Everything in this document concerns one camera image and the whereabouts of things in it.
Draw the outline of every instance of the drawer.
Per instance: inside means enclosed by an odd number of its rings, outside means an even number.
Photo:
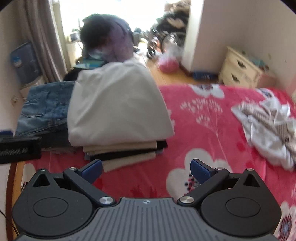
[[[246,74],[239,69],[232,68],[231,64],[227,64],[223,67],[221,72],[221,79],[225,85],[253,88],[252,80],[246,76]]]
[[[240,69],[246,74],[251,80],[254,80],[258,74],[257,70],[254,69],[244,58],[238,56],[233,52],[228,52],[227,60],[232,63],[236,68]]]

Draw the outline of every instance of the plastic bag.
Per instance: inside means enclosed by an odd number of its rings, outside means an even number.
[[[173,73],[179,69],[183,48],[175,44],[167,44],[166,52],[158,60],[158,68],[164,73]]]

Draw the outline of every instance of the metal screw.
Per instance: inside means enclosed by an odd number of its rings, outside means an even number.
[[[194,198],[190,197],[190,196],[183,196],[183,197],[180,198],[180,202],[181,203],[186,203],[186,204],[193,203]]]
[[[99,202],[102,203],[102,204],[108,205],[108,204],[113,203],[114,202],[114,199],[112,197],[106,196],[106,197],[101,197],[99,199]]]

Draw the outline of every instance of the jeans pocket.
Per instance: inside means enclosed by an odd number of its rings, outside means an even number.
[[[48,91],[42,91],[29,95],[22,107],[22,115],[25,117],[40,117],[45,114]]]

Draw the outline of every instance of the floral bedspread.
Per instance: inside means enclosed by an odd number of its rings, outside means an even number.
[[[275,196],[282,218],[275,236],[281,241],[296,240],[296,172],[270,165],[244,136],[241,123],[231,107],[245,102],[259,102],[275,95],[282,104],[289,103],[292,116],[296,110],[291,99],[279,90],[251,90],[219,85],[172,85],[160,88],[169,109],[175,136],[168,148],[155,159],[104,173],[94,185],[109,195],[155,198],[181,197],[198,183],[190,174],[190,161],[198,158],[207,165],[242,173],[254,168]],[[42,159],[25,165],[23,184],[35,170],[45,167],[61,172],[81,167],[83,152],[75,155],[44,153]]]

